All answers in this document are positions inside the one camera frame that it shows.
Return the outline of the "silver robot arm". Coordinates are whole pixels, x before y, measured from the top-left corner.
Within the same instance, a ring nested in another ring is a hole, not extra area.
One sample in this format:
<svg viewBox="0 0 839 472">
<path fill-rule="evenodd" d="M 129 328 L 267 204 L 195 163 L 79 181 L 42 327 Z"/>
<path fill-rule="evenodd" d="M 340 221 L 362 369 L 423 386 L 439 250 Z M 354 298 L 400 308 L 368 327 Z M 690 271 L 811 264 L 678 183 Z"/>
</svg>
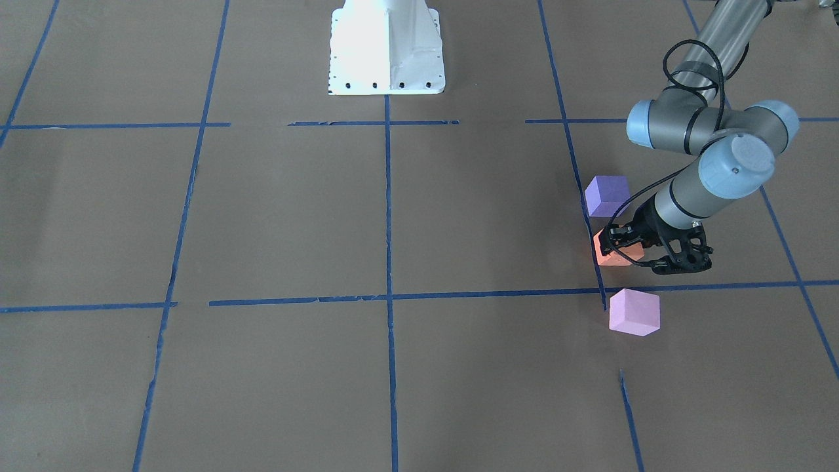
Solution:
<svg viewBox="0 0 839 472">
<path fill-rule="evenodd" d="M 659 274 L 704 271 L 711 264 L 703 224 L 749 196 L 773 176 L 779 155 L 799 132 L 789 105 L 764 100 L 726 108 L 726 83 L 742 66 L 753 33 L 773 11 L 772 1 L 718 1 L 695 39 L 671 68 L 655 100 L 636 104 L 627 117 L 629 140 L 650 149 L 691 155 L 694 161 L 654 184 L 656 194 L 629 223 L 609 222 L 595 236 L 597 254 Z"/>
</svg>

